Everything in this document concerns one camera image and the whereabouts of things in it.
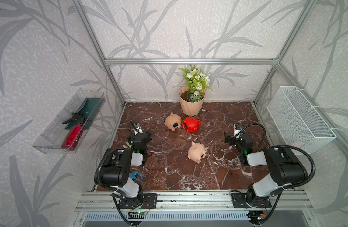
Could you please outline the beige piggy bank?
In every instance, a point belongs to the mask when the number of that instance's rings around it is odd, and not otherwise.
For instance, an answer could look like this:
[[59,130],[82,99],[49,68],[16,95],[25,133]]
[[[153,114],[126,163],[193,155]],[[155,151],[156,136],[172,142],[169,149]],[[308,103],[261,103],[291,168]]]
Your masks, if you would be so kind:
[[201,143],[195,143],[191,142],[191,146],[188,149],[187,153],[188,159],[196,162],[196,163],[201,163],[201,160],[206,157],[206,148],[203,144]]
[[182,126],[182,119],[179,115],[171,113],[164,122],[164,125],[171,131],[175,131]]

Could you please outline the red piggy bank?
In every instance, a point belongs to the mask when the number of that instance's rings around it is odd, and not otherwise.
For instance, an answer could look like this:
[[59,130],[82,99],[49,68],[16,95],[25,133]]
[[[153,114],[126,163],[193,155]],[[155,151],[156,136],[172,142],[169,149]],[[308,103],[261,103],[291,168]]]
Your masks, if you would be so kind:
[[182,127],[186,130],[186,132],[197,132],[200,128],[201,120],[197,120],[196,118],[189,116],[183,120]]

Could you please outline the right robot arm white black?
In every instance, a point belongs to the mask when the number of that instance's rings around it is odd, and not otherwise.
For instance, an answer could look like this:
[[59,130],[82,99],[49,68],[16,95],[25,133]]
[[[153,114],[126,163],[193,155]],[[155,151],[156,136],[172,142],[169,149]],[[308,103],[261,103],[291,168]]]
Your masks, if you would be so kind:
[[243,133],[231,136],[225,132],[225,143],[235,146],[244,166],[267,166],[269,173],[248,187],[243,198],[251,207],[260,206],[271,196],[280,195],[285,189],[296,188],[310,182],[315,176],[316,166],[312,157],[304,150],[277,145],[253,152],[252,136]]

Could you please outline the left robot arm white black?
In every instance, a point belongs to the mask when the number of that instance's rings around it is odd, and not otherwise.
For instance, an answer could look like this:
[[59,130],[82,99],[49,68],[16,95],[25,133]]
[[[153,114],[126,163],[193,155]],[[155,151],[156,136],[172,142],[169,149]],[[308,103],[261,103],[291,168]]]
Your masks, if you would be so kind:
[[94,182],[113,191],[118,199],[143,199],[141,186],[130,178],[132,166],[145,165],[148,158],[147,144],[152,140],[149,130],[129,137],[130,148],[109,148],[99,163]]

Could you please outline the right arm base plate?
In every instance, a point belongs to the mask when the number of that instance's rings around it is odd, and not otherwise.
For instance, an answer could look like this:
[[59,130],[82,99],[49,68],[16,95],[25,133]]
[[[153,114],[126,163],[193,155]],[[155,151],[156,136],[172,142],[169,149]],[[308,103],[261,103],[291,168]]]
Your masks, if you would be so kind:
[[232,204],[237,209],[265,209],[272,208],[269,197],[258,197],[252,193],[240,193],[232,191],[230,193]]

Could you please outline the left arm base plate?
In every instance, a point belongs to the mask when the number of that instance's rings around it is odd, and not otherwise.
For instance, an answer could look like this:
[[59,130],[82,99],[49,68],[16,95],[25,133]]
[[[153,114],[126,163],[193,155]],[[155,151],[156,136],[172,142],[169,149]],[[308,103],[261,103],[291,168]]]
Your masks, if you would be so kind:
[[135,198],[124,198],[119,200],[120,209],[133,209],[135,207],[155,209],[158,202],[158,194],[143,193]]

